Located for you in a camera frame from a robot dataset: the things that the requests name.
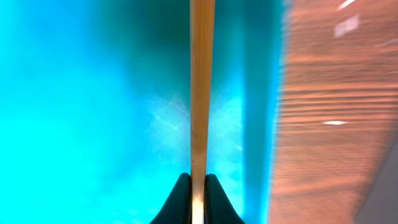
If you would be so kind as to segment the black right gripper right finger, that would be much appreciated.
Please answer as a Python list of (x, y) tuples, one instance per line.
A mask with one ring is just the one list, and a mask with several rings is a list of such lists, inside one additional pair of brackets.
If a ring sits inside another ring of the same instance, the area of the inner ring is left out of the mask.
[(214, 174), (205, 177), (204, 204), (206, 224), (244, 224)]

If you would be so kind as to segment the wooden chopstick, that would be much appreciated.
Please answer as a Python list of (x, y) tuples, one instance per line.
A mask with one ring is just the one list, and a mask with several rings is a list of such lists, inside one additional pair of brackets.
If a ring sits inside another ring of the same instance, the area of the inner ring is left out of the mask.
[(205, 218), (205, 176), (214, 23), (215, 0), (190, 0), (192, 224), (203, 224)]

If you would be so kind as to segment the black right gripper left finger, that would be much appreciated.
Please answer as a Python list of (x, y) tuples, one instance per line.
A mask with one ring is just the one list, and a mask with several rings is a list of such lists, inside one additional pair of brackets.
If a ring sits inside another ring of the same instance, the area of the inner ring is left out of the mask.
[(192, 178), (188, 173), (178, 177), (165, 203), (150, 224), (192, 223)]

